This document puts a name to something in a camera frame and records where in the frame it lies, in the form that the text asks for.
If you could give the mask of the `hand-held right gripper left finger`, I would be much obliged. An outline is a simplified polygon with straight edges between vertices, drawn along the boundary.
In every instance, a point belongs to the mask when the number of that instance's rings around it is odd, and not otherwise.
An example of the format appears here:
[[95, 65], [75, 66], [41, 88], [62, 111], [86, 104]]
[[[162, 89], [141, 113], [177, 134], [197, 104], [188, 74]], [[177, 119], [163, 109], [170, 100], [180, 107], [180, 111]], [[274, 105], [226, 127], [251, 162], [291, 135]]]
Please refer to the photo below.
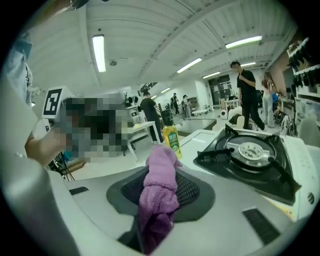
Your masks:
[[67, 182], [73, 199], [108, 237], [142, 255], [138, 203], [148, 169], [136, 167], [115, 174]]

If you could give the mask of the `yellow bottle with black cap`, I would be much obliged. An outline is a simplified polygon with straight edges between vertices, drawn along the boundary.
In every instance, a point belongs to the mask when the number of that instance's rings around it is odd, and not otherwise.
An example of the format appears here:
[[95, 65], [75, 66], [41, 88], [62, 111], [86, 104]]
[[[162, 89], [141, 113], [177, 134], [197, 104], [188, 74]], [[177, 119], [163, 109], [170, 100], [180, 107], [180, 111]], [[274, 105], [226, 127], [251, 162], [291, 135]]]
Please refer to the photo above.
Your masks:
[[172, 115], [170, 111], [167, 109], [161, 112], [161, 117], [163, 121], [162, 133], [165, 144], [172, 149], [172, 151], [176, 154], [177, 158], [180, 160], [183, 156], [180, 147], [178, 130], [174, 124]]

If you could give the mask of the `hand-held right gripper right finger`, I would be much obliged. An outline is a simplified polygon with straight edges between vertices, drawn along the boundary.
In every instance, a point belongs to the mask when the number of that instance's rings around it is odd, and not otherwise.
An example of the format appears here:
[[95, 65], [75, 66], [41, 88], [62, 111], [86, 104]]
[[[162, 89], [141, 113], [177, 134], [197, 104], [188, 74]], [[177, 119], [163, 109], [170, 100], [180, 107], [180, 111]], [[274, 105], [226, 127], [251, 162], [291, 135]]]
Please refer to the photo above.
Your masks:
[[177, 170], [197, 182], [200, 195], [177, 210], [173, 229], [154, 251], [156, 256], [245, 256], [265, 247], [245, 217], [258, 210], [282, 234], [291, 219], [247, 185], [198, 170]]

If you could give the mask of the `white shelving unit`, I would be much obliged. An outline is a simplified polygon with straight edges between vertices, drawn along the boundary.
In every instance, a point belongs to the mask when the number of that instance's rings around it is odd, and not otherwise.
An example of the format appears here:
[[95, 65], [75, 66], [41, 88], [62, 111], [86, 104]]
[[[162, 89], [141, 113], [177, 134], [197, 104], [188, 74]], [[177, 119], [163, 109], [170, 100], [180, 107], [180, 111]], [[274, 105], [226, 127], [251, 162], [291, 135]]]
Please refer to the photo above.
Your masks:
[[293, 72], [295, 123], [306, 117], [315, 119], [320, 129], [320, 63], [312, 56], [310, 39], [291, 44], [287, 50], [289, 67]]

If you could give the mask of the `person's left forearm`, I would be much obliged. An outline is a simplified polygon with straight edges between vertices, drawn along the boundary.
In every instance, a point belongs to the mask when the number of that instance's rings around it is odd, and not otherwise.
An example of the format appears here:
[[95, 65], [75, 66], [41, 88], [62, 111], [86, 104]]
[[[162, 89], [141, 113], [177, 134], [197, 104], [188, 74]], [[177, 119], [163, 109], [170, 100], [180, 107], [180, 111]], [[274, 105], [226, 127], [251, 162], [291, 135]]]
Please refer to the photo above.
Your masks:
[[24, 146], [27, 157], [42, 167], [46, 167], [65, 147], [66, 134], [60, 133], [59, 128], [50, 129], [42, 138], [35, 138], [31, 132]]

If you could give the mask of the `purple cloth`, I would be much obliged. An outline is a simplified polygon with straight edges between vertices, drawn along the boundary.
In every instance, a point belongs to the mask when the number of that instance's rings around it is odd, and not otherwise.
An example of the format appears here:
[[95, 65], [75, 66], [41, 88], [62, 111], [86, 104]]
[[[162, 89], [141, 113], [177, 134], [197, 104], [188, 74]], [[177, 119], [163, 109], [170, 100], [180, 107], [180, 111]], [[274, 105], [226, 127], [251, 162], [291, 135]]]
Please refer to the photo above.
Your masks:
[[138, 223], [143, 250], [151, 254], [173, 228], [177, 198], [176, 167], [182, 164], [171, 148], [156, 145], [145, 162], [148, 173], [138, 204]]

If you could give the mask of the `white work table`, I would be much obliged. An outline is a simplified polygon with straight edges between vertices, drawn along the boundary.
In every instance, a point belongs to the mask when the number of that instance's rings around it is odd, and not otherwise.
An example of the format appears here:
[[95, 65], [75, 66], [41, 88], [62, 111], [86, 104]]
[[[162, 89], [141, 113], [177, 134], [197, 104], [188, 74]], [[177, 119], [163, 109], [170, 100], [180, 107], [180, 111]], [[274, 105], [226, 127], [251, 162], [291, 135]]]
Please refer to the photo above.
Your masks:
[[[194, 164], [194, 159], [197, 156], [197, 152], [202, 152], [206, 149], [207, 146], [213, 142], [217, 134], [216, 131], [200, 129], [186, 137], [180, 136], [182, 151], [180, 161], [183, 166], [205, 173], [206, 171], [204, 169]], [[150, 155], [153, 147], [147, 139], [143, 139], [137, 143], [135, 155], [128, 153], [126, 156], [119, 154], [110, 158], [98, 158], [96, 162], [85, 163], [82, 168], [73, 171], [71, 174], [75, 180], [84, 180], [117, 174], [141, 167], [145, 165], [146, 159]]]

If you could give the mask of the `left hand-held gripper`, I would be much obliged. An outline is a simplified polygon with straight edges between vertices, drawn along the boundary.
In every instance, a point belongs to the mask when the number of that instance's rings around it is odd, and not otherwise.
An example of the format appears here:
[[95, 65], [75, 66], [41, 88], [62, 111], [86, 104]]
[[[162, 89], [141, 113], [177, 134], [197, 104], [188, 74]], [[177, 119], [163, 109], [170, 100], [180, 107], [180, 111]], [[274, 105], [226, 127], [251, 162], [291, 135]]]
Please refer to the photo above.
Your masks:
[[56, 86], [48, 89], [41, 116], [45, 132], [48, 132], [56, 121], [60, 120], [60, 108], [63, 101], [74, 96], [66, 86]]

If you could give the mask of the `long ceiling light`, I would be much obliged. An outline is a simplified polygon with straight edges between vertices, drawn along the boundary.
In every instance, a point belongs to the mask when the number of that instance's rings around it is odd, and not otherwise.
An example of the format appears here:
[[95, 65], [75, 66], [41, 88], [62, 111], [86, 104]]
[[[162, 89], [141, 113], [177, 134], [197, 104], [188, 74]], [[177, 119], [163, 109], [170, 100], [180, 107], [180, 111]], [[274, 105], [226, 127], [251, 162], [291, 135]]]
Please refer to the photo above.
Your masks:
[[245, 39], [241, 39], [241, 40], [237, 40], [237, 41], [228, 43], [225, 45], [225, 48], [230, 49], [230, 48], [238, 47], [238, 46], [244, 45], [244, 44], [259, 42], [262, 39], [263, 39], [262, 35], [257, 35], [257, 36], [253, 36], [253, 37], [249, 37], [249, 38], [245, 38]]
[[201, 62], [202, 59], [199, 57], [195, 60], [193, 60], [192, 62], [188, 63], [187, 65], [183, 66], [182, 68], [180, 68], [177, 73], [180, 74], [182, 72], [184, 72], [185, 70], [188, 70], [189, 68], [191, 68], [192, 66], [196, 65], [197, 63]]
[[98, 72], [104, 73], [106, 71], [104, 35], [95, 35], [92, 44]]

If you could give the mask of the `grey green chair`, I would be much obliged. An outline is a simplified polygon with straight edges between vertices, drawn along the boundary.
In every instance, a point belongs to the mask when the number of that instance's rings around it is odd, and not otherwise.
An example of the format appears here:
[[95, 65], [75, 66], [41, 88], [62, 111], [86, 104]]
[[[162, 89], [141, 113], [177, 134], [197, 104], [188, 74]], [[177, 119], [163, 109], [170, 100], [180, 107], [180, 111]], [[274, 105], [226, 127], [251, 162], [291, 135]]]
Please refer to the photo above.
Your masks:
[[308, 146], [320, 148], [320, 128], [314, 117], [304, 118], [298, 128], [298, 137]]

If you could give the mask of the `person's light blue clothing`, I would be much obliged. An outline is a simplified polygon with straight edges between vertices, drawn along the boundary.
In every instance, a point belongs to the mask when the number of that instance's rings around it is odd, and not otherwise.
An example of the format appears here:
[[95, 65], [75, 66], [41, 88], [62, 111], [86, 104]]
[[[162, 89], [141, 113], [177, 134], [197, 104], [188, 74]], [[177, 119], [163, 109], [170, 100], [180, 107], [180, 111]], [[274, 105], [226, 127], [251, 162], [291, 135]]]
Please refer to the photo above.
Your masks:
[[0, 190], [28, 237], [47, 256], [82, 256], [72, 226], [78, 208], [61, 176], [26, 152], [37, 118], [31, 108], [32, 43], [24, 32], [0, 69]]

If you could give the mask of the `beige trash bin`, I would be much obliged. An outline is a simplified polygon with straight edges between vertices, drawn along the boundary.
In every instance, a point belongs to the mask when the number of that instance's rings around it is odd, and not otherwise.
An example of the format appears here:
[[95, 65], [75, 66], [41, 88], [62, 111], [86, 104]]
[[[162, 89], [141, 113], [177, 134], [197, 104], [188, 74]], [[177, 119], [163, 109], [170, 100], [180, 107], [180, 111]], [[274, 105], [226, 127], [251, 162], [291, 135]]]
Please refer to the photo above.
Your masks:
[[243, 109], [241, 106], [232, 108], [228, 112], [228, 124], [236, 129], [244, 128], [245, 117], [243, 116]]

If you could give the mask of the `white side table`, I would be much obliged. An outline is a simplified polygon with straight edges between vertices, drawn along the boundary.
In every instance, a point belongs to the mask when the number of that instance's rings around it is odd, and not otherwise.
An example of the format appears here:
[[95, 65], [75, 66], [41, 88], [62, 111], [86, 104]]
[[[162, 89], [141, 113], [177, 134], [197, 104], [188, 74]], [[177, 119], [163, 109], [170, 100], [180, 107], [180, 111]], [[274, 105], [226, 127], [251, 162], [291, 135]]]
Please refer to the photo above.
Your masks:
[[[146, 121], [146, 122], [143, 122], [143, 123], [140, 123], [140, 124], [136, 124], [133, 127], [128, 128], [128, 133], [131, 134], [131, 137], [127, 141], [127, 148], [130, 151], [130, 153], [132, 154], [132, 156], [134, 157], [136, 162], [138, 162], [139, 160], [138, 160], [138, 158], [137, 158], [137, 156], [135, 154], [135, 150], [132, 147], [132, 142], [134, 142], [134, 141], [136, 141], [136, 140], [138, 140], [138, 139], [140, 139], [140, 138], [142, 138], [143, 136], [146, 136], [146, 135], [149, 135], [151, 137], [151, 133], [148, 130], [149, 127], [153, 128], [154, 134], [155, 134], [155, 137], [156, 137], [156, 141], [157, 141], [158, 144], [161, 144], [162, 142], [160, 140], [155, 121]], [[142, 130], [144, 130], [144, 134], [143, 135], [135, 135], [135, 133], [140, 132]]]

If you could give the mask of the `white portable gas stove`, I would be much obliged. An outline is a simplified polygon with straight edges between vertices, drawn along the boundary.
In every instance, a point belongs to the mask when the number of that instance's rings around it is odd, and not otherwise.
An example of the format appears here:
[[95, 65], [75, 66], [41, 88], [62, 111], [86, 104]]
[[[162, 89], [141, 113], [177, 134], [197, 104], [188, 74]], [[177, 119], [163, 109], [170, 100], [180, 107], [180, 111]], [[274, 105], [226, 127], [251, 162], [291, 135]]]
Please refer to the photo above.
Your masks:
[[245, 184], [292, 221], [309, 217], [320, 200], [318, 171], [297, 137], [225, 126], [194, 164]]

